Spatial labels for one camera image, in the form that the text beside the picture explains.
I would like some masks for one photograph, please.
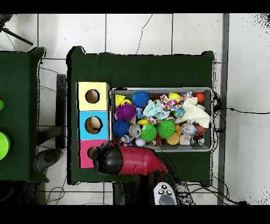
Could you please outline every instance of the gray bin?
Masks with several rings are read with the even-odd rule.
[[[132,95],[136,91],[146,91],[149,94],[166,94],[170,92],[187,93],[192,91],[193,94],[202,92],[205,95],[205,100],[201,103],[205,107],[205,111],[210,115],[210,124],[207,131],[204,133],[205,143],[202,146],[191,146],[191,145],[169,145],[164,143],[163,146],[151,146],[149,143],[145,145],[146,148],[151,148],[156,152],[206,152],[210,151],[213,147],[213,91],[210,88],[198,87],[198,88],[114,88],[110,91],[110,116],[109,116],[109,130],[110,140],[115,140],[115,135],[112,132],[112,124],[115,121],[115,95],[124,95],[125,99],[132,99]]]

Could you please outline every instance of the stacked boxes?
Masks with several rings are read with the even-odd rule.
[[[109,86],[105,82],[78,82],[77,88],[79,168],[92,168],[88,150],[109,139]]]

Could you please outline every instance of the pink box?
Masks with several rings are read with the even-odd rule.
[[[102,143],[107,141],[107,139],[81,140],[81,168],[94,168],[93,161],[87,155],[88,149],[94,146],[100,146]]]

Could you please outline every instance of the green table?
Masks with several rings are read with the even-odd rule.
[[[115,55],[86,54],[73,47],[67,55],[67,155],[68,184],[77,182],[136,181],[135,175],[100,175],[94,169],[78,168],[76,126],[76,82],[106,82],[116,87],[210,87],[213,52],[202,55]],[[181,181],[201,181],[210,185],[211,152],[159,153],[173,163]]]
[[[37,147],[37,67],[44,48],[31,52],[0,51],[0,132],[11,148],[0,160],[0,181],[44,182],[34,168]]]

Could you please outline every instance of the yellow box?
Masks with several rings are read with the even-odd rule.
[[[108,91],[106,82],[78,82],[79,110],[108,110]]]

